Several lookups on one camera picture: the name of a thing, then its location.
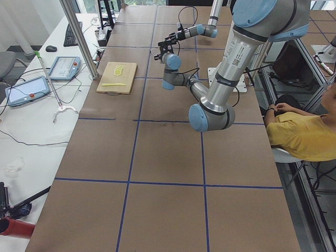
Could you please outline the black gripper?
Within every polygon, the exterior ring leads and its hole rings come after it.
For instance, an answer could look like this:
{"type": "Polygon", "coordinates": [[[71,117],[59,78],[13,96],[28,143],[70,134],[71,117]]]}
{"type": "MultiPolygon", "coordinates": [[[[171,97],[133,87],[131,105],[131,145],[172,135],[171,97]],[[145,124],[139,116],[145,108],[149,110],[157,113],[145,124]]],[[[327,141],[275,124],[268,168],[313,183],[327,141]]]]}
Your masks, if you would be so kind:
{"type": "Polygon", "coordinates": [[[165,40],[158,43],[160,54],[154,56],[154,59],[159,59],[163,62],[163,56],[167,53],[173,53],[172,45],[176,44],[176,40],[165,40]]]}
{"type": "Polygon", "coordinates": [[[171,33],[165,38],[165,40],[176,40],[176,41],[182,41],[184,39],[185,39],[185,32],[183,30],[171,33]]]}

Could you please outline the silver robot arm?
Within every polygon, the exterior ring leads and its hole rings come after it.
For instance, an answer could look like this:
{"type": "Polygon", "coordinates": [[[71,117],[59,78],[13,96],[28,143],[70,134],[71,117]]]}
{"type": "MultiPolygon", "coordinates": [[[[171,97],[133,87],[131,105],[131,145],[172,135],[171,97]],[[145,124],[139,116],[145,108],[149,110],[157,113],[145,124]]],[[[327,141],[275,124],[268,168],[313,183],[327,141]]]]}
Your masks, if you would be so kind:
{"type": "Polygon", "coordinates": [[[180,41],[189,39],[191,37],[195,37],[198,35],[215,38],[218,33],[218,29],[216,28],[218,18],[220,16],[220,12],[223,7],[223,1],[213,1],[212,9],[208,18],[207,24],[197,24],[196,21],[198,19],[198,10],[195,6],[185,6],[178,13],[178,23],[177,23],[177,31],[170,33],[162,42],[158,43],[158,47],[161,51],[170,51],[173,52],[173,45],[180,44],[180,41]],[[184,27],[180,14],[183,10],[187,8],[193,8],[196,11],[196,17],[194,18],[194,23],[190,27],[184,27]]]}
{"type": "Polygon", "coordinates": [[[194,74],[179,72],[181,59],[172,46],[197,35],[216,37],[222,3],[213,2],[207,25],[189,28],[179,25],[177,32],[158,43],[160,53],[154,57],[164,64],[163,88],[172,90],[185,86],[196,98],[197,103],[190,107],[188,118],[192,128],[199,132],[226,129],[234,123],[235,111],[227,100],[259,45],[300,38],[309,26],[310,1],[236,1],[232,5],[233,21],[223,60],[207,88],[194,74]]]}

